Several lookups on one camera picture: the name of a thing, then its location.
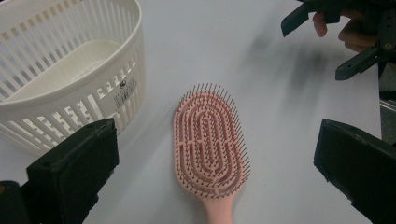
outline hairbrush bristle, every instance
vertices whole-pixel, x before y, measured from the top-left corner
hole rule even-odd
[[[175,115],[175,169],[179,182],[198,197],[237,192],[250,166],[236,106],[218,85],[194,86]]]

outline hairbrush head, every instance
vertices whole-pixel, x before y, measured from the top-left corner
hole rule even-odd
[[[195,86],[181,99],[174,125],[180,184],[203,201],[232,198],[248,179],[249,166],[230,95],[217,85]]]

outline pink hairbrush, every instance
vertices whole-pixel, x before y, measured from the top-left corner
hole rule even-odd
[[[236,108],[220,86],[198,85],[181,99],[175,125],[175,171],[205,206],[209,224],[233,223],[233,198],[249,176]]]

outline basket slot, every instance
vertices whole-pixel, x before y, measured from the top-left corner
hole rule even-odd
[[[92,10],[92,15],[94,17],[94,21],[95,21],[95,26],[94,28],[98,30],[99,35],[97,37],[106,39],[106,29],[105,26],[103,25],[103,20],[101,18],[101,11],[100,8],[98,6],[98,1],[87,1],[89,4],[89,6],[91,6],[91,10]]]
[[[65,21],[67,21],[68,27],[69,27],[69,30],[67,31],[67,33],[72,31],[72,32],[70,32],[70,34],[73,34],[74,38],[71,38],[70,41],[72,43],[73,43],[73,40],[74,40],[74,42],[76,42],[76,47],[74,48],[74,49],[76,49],[78,46],[80,46],[82,43],[84,43],[84,41],[81,42],[81,39],[79,39],[80,36],[78,34],[79,32],[77,31],[76,22],[75,22],[75,20],[72,20],[70,18],[71,9],[70,9],[69,3],[67,1],[64,1],[64,8],[62,8],[61,4],[58,4],[58,10],[60,11],[60,15],[64,18],[66,18]]]
[[[3,136],[5,136],[7,139],[9,139],[12,143],[14,143],[17,146],[29,148],[36,153],[38,153],[37,151],[40,150],[40,147],[32,144],[31,142],[27,141],[25,138],[12,132],[8,127],[4,126],[3,124],[0,124],[0,132]]]
[[[103,4],[100,4],[99,1],[97,1],[97,3],[98,3],[97,7],[99,8],[97,13],[98,13],[98,17],[101,19],[101,22],[104,25],[103,26],[103,28],[105,30],[104,34],[105,34],[106,38],[114,39],[114,38],[111,38],[111,36],[114,35],[114,32],[112,30],[113,27],[110,24],[110,19],[109,19],[109,14],[108,14],[108,9],[107,9],[107,3],[106,3],[106,1]]]
[[[25,39],[27,39],[26,33],[22,31],[19,27],[14,27],[13,29],[11,29],[11,31],[13,31],[16,37],[13,38],[13,40],[16,41],[12,41],[15,46],[15,50],[23,56],[25,61],[28,62],[29,64],[28,70],[32,71],[32,73],[29,73],[26,70],[24,71],[27,72],[26,74],[29,76],[30,79],[34,79],[38,74],[42,72],[42,70],[37,66],[35,62],[35,57],[32,57],[31,54],[32,52],[28,52],[24,46],[24,45],[29,45],[29,43],[25,41]]]
[[[42,36],[46,36],[46,35],[50,36],[50,41],[48,41],[47,43],[51,43],[52,54],[54,55],[56,61],[59,61],[67,54],[67,52],[63,47],[62,42],[60,42],[60,40],[63,41],[62,37],[58,35],[59,30],[56,29],[56,25],[54,25],[53,22],[50,20],[50,14],[48,13],[48,11],[44,11],[43,15],[46,22],[41,23],[43,24],[44,27],[44,30],[41,29],[41,32],[43,32]]]
[[[8,84],[11,85],[10,87],[14,89],[10,89],[11,91],[15,92],[19,90],[23,85],[28,82],[26,78],[17,70],[15,65],[2,53],[0,53],[0,60],[11,70],[11,73],[9,73],[5,68],[0,67],[0,72],[2,73],[3,77],[7,80]],[[17,78],[20,80],[21,84],[16,81],[16,79],[12,76],[12,73],[17,75]]]
[[[2,81],[0,81],[0,88],[1,88],[1,90],[0,90],[0,92],[1,92],[1,96],[0,97],[2,97],[2,99],[1,99],[1,101],[5,101],[9,96],[11,96],[13,93],[14,93],[14,91],[12,91],[4,82],[2,82]]]
[[[122,82],[122,79],[120,79],[120,77],[121,77],[121,74],[120,74],[120,73],[117,73],[117,74],[113,77],[114,86],[115,86],[115,87],[118,87],[119,84]]]
[[[105,93],[103,92],[103,87],[97,89],[96,92],[98,93],[97,95],[99,96],[99,99],[102,99],[103,97],[106,96]]]
[[[56,132],[45,124],[49,123],[46,119],[40,120],[38,118],[32,118],[31,121],[36,127],[49,136],[49,138],[54,142],[54,145],[62,142],[62,139],[56,134]]]
[[[140,101],[138,101],[138,99],[139,99],[138,94],[139,94],[139,89],[136,89],[136,92],[134,93],[134,96],[132,96],[132,98],[131,98],[131,106],[134,109],[132,111],[133,115],[135,115],[136,112],[137,112],[136,106],[140,106]]]
[[[70,136],[70,132],[67,131],[69,127],[64,127],[64,120],[60,119],[60,115],[58,113],[52,114],[52,116],[44,116],[46,120],[60,133],[61,141],[66,137]]]
[[[77,128],[75,130],[73,130],[74,132],[77,131],[79,128],[82,127],[82,123],[79,120],[75,110],[73,109],[73,107],[70,105],[67,108],[64,109],[66,111],[66,113],[69,115],[69,117],[73,120],[73,122],[77,125]]]
[[[82,4],[78,4],[77,6],[70,7],[69,11],[71,13],[71,18],[73,19],[73,21],[71,21],[70,24],[77,25],[77,28],[79,29],[78,34],[80,34],[82,43],[88,42],[91,38],[87,36],[87,27],[86,27],[87,19],[83,17],[85,13],[82,13],[83,12]]]
[[[111,86],[110,81],[108,81],[108,82],[105,84],[105,93],[106,93],[106,94],[109,94],[112,90],[113,90],[113,87]]]
[[[130,66],[130,62],[127,62],[122,69],[122,74],[121,74],[122,79],[125,79],[126,76],[131,72],[131,70],[132,70],[132,68]]]
[[[70,106],[73,109],[74,114],[78,118],[77,122],[80,122],[83,125],[87,125],[88,124],[88,120],[86,119],[85,115],[81,112],[82,109],[84,109],[86,111],[85,106],[83,107],[82,102],[78,103],[77,105],[71,104]]]
[[[120,111],[114,115],[114,120],[116,121],[117,133],[123,131],[125,129],[125,122],[124,116],[121,115]]]
[[[107,21],[109,24],[109,27],[111,28],[111,36],[113,40],[117,40],[117,30],[116,30],[116,23],[113,19],[114,13],[112,12],[111,8],[113,7],[113,4],[110,2],[109,4],[107,3],[107,1],[104,1],[105,3],[105,8],[106,8],[106,12],[107,12]]]
[[[99,90],[94,91],[93,94],[92,94],[92,98],[89,98],[89,99],[90,99],[90,102],[92,103],[93,107],[97,107],[99,109],[99,111],[101,113],[101,119],[106,119],[105,118],[105,110],[103,109],[103,105],[100,104],[100,99],[102,97],[99,94]]]
[[[143,57],[142,51],[143,51],[142,46],[139,46],[139,48],[136,50],[136,55],[134,56],[134,60],[133,60],[133,70],[131,71],[133,73],[137,73],[137,74],[144,73],[144,65],[140,61],[141,57]],[[136,86],[145,87],[144,77],[136,76],[136,81],[137,81]],[[140,94],[141,91],[142,90],[140,90],[140,88],[137,88],[136,95],[138,96],[138,94]]]
[[[132,71],[132,69],[133,69],[135,66],[136,66],[136,63],[134,62],[134,59],[132,59],[131,61],[129,61],[129,62],[127,63],[127,69],[125,70],[125,71],[126,71],[126,74],[130,74],[131,71]]]
[[[99,29],[94,29],[94,27],[97,27],[97,23],[95,21],[95,17],[93,16],[92,12],[92,7],[90,1],[82,1],[82,8],[84,10],[84,14],[87,15],[88,19],[88,34],[91,37],[91,39],[94,39],[94,36],[98,36]]]
[[[122,82],[122,80],[125,78],[125,73],[124,73],[124,69],[121,69],[116,76],[114,76],[114,78],[116,79],[116,86],[120,85],[120,83]]]
[[[47,147],[44,147],[44,145],[41,145],[41,143],[39,143],[36,138],[34,138],[30,133],[26,132],[21,126],[19,126],[15,122],[9,121],[8,123],[6,123],[4,125],[7,128],[9,128],[12,132],[14,132],[16,135],[25,139],[29,143],[35,145],[35,147],[40,148],[40,149],[47,148]]]
[[[122,41],[125,41],[126,39],[128,39],[128,34],[129,30],[128,30],[128,22],[126,22],[126,17],[125,17],[125,8],[122,7],[120,9],[120,14],[119,14],[119,20],[120,20],[120,26],[121,26],[121,32],[122,32]]]
[[[104,86],[102,86],[102,87],[98,90],[98,92],[99,92],[101,98],[103,98],[104,96],[106,96],[106,95],[108,94],[107,85],[109,86],[110,84],[107,82]]]
[[[75,132],[78,130],[77,124],[71,119],[70,115],[66,113],[66,108],[65,109],[60,109],[58,110],[58,113],[61,115],[60,117],[67,123],[69,126],[68,131],[70,133]]]
[[[117,22],[117,19],[116,19],[116,13],[118,13],[118,11],[117,12],[115,12],[115,9],[114,9],[114,5],[113,4],[111,4],[110,3],[110,7],[111,7],[111,11],[113,12],[112,14],[113,14],[113,21],[114,21],[114,23],[116,24],[115,25],[115,28],[116,28],[116,39],[119,41],[119,43],[122,43],[122,41],[121,41],[121,39],[120,39],[120,23],[119,22]]]
[[[125,126],[128,124],[128,114],[127,114],[127,111],[126,111],[125,104],[120,108],[120,115],[121,115],[122,123],[124,125],[124,127],[122,129],[124,129]]]
[[[64,26],[64,23],[61,20],[61,17],[56,16],[58,14],[56,9],[54,7],[50,7],[49,11],[50,11],[49,21],[52,21],[52,24],[53,24],[53,27],[55,28],[57,37],[59,37],[61,39],[62,47],[65,48],[64,51],[67,54],[67,53],[71,52],[73,49],[75,49],[76,46],[73,45],[72,41],[67,41],[67,40],[71,40],[71,38],[69,38],[69,33],[68,33],[69,31]]]
[[[82,103],[85,105],[85,107],[87,108],[87,113],[90,114],[91,118],[93,120],[99,120],[98,115],[96,114],[95,109],[93,108],[91,101],[89,98],[82,98]]]
[[[117,80],[117,76],[114,76],[113,78],[110,79],[109,82],[107,82],[108,83],[107,86],[109,87],[108,91],[113,91],[117,87],[116,80]]]
[[[39,27],[35,24],[35,22],[32,19],[29,19],[29,25],[31,29],[28,29],[27,31],[33,37],[33,40],[35,41],[35,43],[37,44],[40,50],[40,56],[37,55],[36,57],[42,62],[42,64],[46,65],[43,66],[44,70],[46,70],[47,68],[50,67],[51,64],[54,64],[55,61],[53,60],[52,57],[50,57],[50,55],[48,54],[48,50],[43,46],[42,41],[40,41],[43,38],[40,38],[41,36],[39,37],[39,35],[37,35],[37,32],[40,32]]]
[[[19,65],[20,68],[26,73],[29,78],[34,78],[32,71],[28,68],[28,66],[23,62],[23,59],[15,52],[14,49],[8,44],[9,42],[4,38],[5,33],[3,33],[1,38],[2,46],[4,46],[7,52],[10,54],[10,57],[2,57],[2,60],[7,64],[7,66],[12,69],[14,74],[18,77],[18,79],[23,83],[26,84],[28,81],[27,79],[21,75],[20,69],[18,69],[15,64]]]
[[[48,138],[50,138],[48,135],[46,135],[41,129],[39,129],[37,126],[33,126],[32,121],[29,119],[25,120],[18,120],[15,121],[16,124],[18,124],[21,128],[23,128],[26,132],[31,134],[35,139],[40,141],[41,143],[44,143],[47,145],[49,148],[55,147],[55,144],[53,144]]]
[[[136,26],[136,23],[134,21],[134,16],[131,17],[131,13],[129,11],[126,11],[126,30],[128,31],[128,34],[131,34]]]
[[[51,64],[54,64],[61,60],[59,57],[59,54],[56,52],[56,45],[54,45],[54,41],[50,41],[48,38],[48,35],[50,35],[51,39],[53,39],[53,33],[49,32],[49,29],[46,25],[46,23],[42,22],[42,19],[40,15],[35,16],[35,21],[36,25],[35,28],[37,31],[40,33],[40,37],[43,38],[43,42],[46,44],[46,46],[49,46],[46,50],[43,50],[43,52],[47,52],[47,61],[50,62]]]
[[[132,120],[134,118],[134,113],[132,112],[131,105],[132,103],[130,98],[125,102],[125,108],[126,108],[126,114],[128,116],[128,120]]]
[[[24,43],[25,45],[27,45],[28,50],[26,50],[26,53],[28,53],[29,55],[34,55],[35,60],[32,61],[31,65],[33,66],[33,68],[35,69],[37,74],[40,74],[42,71],[44,71],[45,69],[48,68],[47,64],[44,62],[44,60],[42,59],[41,55],[39,55],[37,53],[37,51],[35,50],[35,47],[32,44],[32,39],[35,41],[35,43],[39,44],[40,41],[39,39],[36,39],[34,35],[32,35],[30,32],[31,29],[27,29],[26,25],[24,23],[20,24],[21,30],[20,30],[20,36],[22,38],[22,43]]]

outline hairbrush handle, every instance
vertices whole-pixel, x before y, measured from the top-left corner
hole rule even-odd
[[[208,224],[233,224],[233,197],[203,200]]]

